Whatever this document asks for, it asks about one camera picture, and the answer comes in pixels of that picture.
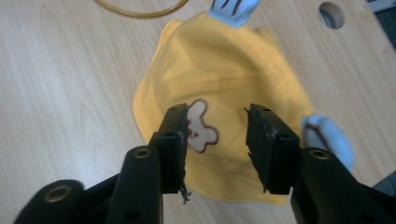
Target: table hole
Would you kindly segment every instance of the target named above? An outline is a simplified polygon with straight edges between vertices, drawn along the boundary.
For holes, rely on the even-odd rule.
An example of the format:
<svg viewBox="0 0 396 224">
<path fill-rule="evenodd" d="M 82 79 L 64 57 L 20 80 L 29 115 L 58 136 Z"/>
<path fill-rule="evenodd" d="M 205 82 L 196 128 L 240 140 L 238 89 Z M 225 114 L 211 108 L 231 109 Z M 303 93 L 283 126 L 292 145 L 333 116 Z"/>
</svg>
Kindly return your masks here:
<svg viewBox="0 0 396 224">
<path fill-rule="evenodd" d="M 319 6 L 318 14 L 328 28 L 337 30 L 344 26 L 345 15 L 343 10 L 332 2 L 324 2 Z"/>
</svg>

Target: white and blue object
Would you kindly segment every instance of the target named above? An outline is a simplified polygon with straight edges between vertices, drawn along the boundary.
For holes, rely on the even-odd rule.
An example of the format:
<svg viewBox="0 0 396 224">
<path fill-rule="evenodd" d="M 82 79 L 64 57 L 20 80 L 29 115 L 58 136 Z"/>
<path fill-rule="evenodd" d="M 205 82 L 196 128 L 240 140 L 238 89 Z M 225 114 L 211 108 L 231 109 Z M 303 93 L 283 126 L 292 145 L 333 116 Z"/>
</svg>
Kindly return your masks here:
<svg viewBox="0 0 396 224">
<path fill-rule="evenodd" d="M 353 153 L 347 136 L 329 118 L 321 115 L 311 115 L 303 120 L 304 147 L 319 147 L 332 152 L 341 163 L 352 170 Z"/>
<path fill-rule="evenodd" d="M 208 15 L 237 29 L 245 24 L 260 0 L 214 0 Z"/>
</svg>

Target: metal bolt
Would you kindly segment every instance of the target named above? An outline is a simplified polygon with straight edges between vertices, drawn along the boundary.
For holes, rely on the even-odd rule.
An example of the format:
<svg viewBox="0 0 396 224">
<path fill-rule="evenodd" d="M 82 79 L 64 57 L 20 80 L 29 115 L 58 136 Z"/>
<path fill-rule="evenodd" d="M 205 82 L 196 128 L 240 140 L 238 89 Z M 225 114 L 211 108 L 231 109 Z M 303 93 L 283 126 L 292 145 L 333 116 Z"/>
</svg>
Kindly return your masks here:
<svg viewBox="0 0 396 224">
<path fill-rule="evenodd" d="M 151 151 L 146 148 L 141 148 L 134 153 L 134 156 L 138 159 L 143 159 L 148 157 L 151 154 Z"/>
<path fill-rule="evenodd" d="M 44 200 L 47 203 L 56 203 L 67 198 L 71 191 L 72 187 L 68 185 L 61 185 L 48 191 L 44 196 Z"/>
<path fill-rule="evenodd" d="M 320 160 L 328 160 L 330 157 L 327 153 L 323 152 L 323 151 L 319 151 L 319 150 L 310 150 L 309 154 L 311 154 L 311 156 L 320 159 Z"/>
</svg>

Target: wood grain surface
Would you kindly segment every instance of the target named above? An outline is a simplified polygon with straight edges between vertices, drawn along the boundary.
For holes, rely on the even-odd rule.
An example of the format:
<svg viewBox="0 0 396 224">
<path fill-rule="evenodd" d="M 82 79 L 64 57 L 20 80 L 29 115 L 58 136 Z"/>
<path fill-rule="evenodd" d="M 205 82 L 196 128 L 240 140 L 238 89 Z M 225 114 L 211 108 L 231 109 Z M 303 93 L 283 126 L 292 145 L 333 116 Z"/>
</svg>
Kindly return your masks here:
<svg viewBox="0 0 396 224">
<path fill-rule="evenodd" d="M 364 0 L 333 0 L 338 30 L 319 0 L 262 0 L 248 23 L 271 30 L 315 110 L 349 137 L 353 175 L 372 186 L 395 169 L 396 55 Z M 169 1 L 112 1 L 141 11 Z M 0 223 L 11 223 L 42 187 L 76 179 L 88 188 L 144 145 L 132 100 L 160 33 L 172 19 L 210 8 L 189 1 L 158 19 L 123 17 L 93 0 L 3 1 L 0 6 Z M 193 193 L 164 197 L 164 223 L 295 223 L 290 205 L 220 203 Z"/>
</svg>

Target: yellow cloth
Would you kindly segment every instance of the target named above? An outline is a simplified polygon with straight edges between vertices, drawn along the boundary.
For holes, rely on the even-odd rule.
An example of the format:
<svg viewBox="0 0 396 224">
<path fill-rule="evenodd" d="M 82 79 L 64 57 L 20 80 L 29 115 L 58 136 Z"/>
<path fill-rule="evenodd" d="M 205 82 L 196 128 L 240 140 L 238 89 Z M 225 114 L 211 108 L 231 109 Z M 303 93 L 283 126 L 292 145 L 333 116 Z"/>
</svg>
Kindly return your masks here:
<svg viewBox="0 0 396 224">
<path fill-rule="evenodd" d="M 235 30 L 206 13 L 169 22 L 134 97 L 143 137 L 158 130 L 167 108 L 197 100 L 206 106 L 201 121 L 218 138 L 203 153 L 188 150 L 186 185 L 219 201 L 284 204 L 286 196 L 263 193 L 245 144 L 250 104 L 271 108 L 297 134 L 301 118 L 312 113 L 273 37 L 263 29 Z"/>
</svg>

